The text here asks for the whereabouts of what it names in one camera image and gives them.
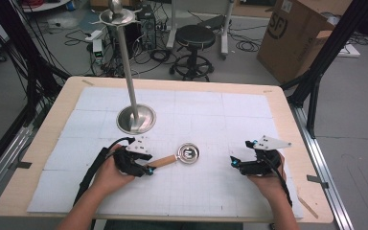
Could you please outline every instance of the stool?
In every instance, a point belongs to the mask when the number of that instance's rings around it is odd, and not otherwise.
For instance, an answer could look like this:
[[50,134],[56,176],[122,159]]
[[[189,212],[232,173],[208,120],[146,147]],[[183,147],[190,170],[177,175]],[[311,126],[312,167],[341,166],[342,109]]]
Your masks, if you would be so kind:
[[[214,67],[207,58],[199,56],[197,51],[214,45],[214,33],[205,27],[188,25],[177,30],[175,41],[181,45],[178,51],[185,47],[191,53],[178,58],[170,67],[170,74],[176,71],[183,76],[183,81],[204,77],[209,82],[207,74],[214,72]],[[187,59],[187,61],[180,63],[182,59]]]

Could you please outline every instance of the person's arm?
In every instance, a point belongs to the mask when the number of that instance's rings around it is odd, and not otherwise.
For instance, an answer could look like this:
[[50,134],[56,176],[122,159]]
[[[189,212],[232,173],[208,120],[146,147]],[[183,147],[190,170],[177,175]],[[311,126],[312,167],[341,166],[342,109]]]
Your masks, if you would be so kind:
[[[119,145],[116,145],[111,151],[114,151],[118,147]],[[121,189],[133,179],[133,175],[126,175],[119,172],[115,167],[113,155],[110,156],[98,169],[91,187],[85,191],[57,229],[88,229],[91,219],[101,202],[108,195]]]
[[[281,157],[282,166],[279,167],[279,172],[281,172],[283,179],[286,179],[286,174],[283,170],[284,157]],[[265,176],[249,175],[247,177],[256,184],[262,195],[270,204],[276,230],[300,229],[292,213],[291,206],[288,203],[280,179],[275,173]]]

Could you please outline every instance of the person's left hand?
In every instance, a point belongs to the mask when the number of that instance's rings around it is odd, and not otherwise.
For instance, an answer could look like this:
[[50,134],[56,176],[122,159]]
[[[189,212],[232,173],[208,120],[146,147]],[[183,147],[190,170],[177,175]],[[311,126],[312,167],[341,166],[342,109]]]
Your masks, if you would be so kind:
[[[109,152],[119,148],[121,145],[115,145]],[[108,196],[121,189],[135,177],[133,175],[122,174],[115,166],[113,155],[106,159],[97,170],[94,182],[91,188],[97,190],[103,196]]]

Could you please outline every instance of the forearm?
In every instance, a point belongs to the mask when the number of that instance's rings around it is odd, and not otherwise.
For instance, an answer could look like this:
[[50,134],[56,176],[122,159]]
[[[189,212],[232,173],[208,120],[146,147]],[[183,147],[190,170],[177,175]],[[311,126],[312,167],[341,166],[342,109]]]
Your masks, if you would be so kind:
[[285,197],[276,197],[269,200],[269,204],[273,213],[276,230],[300,229],[292,213],[291,206]]
[[105,195],[101,191],[89,188],[57,229],[88,229],[91,219],[104,198]]

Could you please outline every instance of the gray concrete floor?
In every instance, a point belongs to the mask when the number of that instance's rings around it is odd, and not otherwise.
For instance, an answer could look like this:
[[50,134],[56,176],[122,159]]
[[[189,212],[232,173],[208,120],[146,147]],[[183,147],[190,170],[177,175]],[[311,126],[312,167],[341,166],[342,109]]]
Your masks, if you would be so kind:
[[[92,15],[88,13],[90,12],[86,9],[73,12],[83,29],[89,28],[86,18],[92,18]],[[233,18],[234,28],[266,24],[267,20],[262,19]],[[63,44],[67,40],[65,35],[73,31],[46,34],[45,38],[58,61],[72,74],[80,75],[89,70],[89,54],[86,52],[85,43],[75,46]],[[240,33],[253,38],[263,38],[264,32],[265,29],[255,29]],[[213,47],[202,52],[215,66],[215,72],[210,75],[212,82],[279,84],[256,60],[257,53],[240,51],[235,44],[236,42],[229,38],[230,54],[226,60],[219,56],[220,38]],[[360,52],[360,58],[338,57],[321,82],[315,131],[353,226],[355,229],[368,229],[368,46],[355,47]],[[154,61],[143,65],[132,63],[131,68],[140,72],[156,64]],[[169,75],[169,67],[170,65],[162,64],[135,78],[180,81],[180,77]],[[9,61],[0,62],[0,138],[25,103],[25,94],[12,64]],[[0,183],[0,195],[11,175],[12,171],[8,171]],[[0,229],[53,229],[58,222],[58,218],[0,217]],[[301,227],[337,229],[335,223],[301,224]],[[266,224],[246,223],[244,229],[267,228]]]

